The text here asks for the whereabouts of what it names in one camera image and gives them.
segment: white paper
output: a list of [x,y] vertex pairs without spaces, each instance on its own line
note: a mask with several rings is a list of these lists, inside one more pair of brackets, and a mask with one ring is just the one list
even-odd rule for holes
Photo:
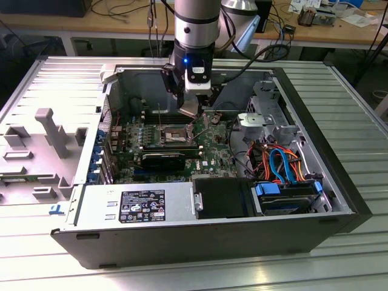
[[353,14],[341,19],[358,27],[365,27],[370,24],[370,20],[367,17],[363,17],[357,14]]
[[302,7],[319,8],[321,0],[292,0],[289,7],[289,12],[301,13]]

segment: wooden table top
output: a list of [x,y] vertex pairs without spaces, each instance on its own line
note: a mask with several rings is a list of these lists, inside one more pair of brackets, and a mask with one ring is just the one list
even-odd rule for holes
[[[108,0],[109,6],[123,5],[130,3],[131,0]],[[275,6],[278,9],[280,17],[286,24],[296,27],[294,41],[312,41],[312,42],[337,42],[348,44],[371,44],[376,35],[376,26],[357,27],[345,21],[337,19],[333,27],[313,25],[303,27],[298,25],[295,13],[289,13],[288,4],[290,0],[275,0]],[[128,11],[140,6],[147,5],[148,0],[135,0],[133,4],[126,7],[120,7],[114,10],[116,13]],[[371,4],[365,2],[362,9],[384,9],[386,1]],[[161,33],[166,27],[166,17],[163,4],[157,4],[158,29]],[[106,14],[107,9],[104,1],[95,6],[97,12]],[[0,14],[7,25],[14,28],[27,28],[33,30],[63,30],[79,32],[115,32],[115,33],[148,33],[147,26],[148,8],[142,8],[128,14],[127,23],[112,19],[108,16],[97,15],[91,11],[87,12],[83,18],[69,18],[62,16],[38,16],[38,15],[5,15]],[[169,29],[167,34],[174,34],[174,18],[168,12]],[[276,39],[278,34],[273,25],[268,23],[265,33],[256,33],[255,38]],[[377,44],[382,40],[382,34],[377,39]]]

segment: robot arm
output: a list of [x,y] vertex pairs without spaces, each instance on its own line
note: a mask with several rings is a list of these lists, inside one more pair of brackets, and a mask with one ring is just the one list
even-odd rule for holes
[[[222,6],[228,14],[234,15],[233,22],[240,29],[238,35],[250,29],[252,38],[259,19],[255,3],[251,0],[222,0]],[[234,36],[226,33],[220,13],[221,0],[175,1],[174,51],[170,63],[162,68],[161,73],[167,91],[177,100],[177,109],[181,110],[184,105],[184,92],[196,95],[197,116],[203,112],[203,107],[214,104],[223,88],[222,78],[215,80],[213,76],[211,80],[216,47],[232,48],[230,44],[234,40]]]
[[220,9],[221,0],[175,1],[174,52],[161,73],[167,91],[177,99],[177,109],[183,106],[186,92],[197,96],[197,114],[201,114],[202,106],[210,105],[213,92],[217,92],[210,77]]

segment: computer tower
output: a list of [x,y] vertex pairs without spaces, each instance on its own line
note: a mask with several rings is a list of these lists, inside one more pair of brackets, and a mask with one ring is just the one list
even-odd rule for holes
[[84,17],[91,4],[92,0],[2,0],[0,12]]
[[263,33],[266,29],[267,20],[272,6],[272,0],[255,1],[257,14],[260,16],[259,25],[256,28],[257,33]]

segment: warning label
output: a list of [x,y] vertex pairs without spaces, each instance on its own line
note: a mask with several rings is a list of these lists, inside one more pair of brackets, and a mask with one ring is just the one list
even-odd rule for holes
[[127,191],[121,193],[121,223],[166,220],[164,190]]

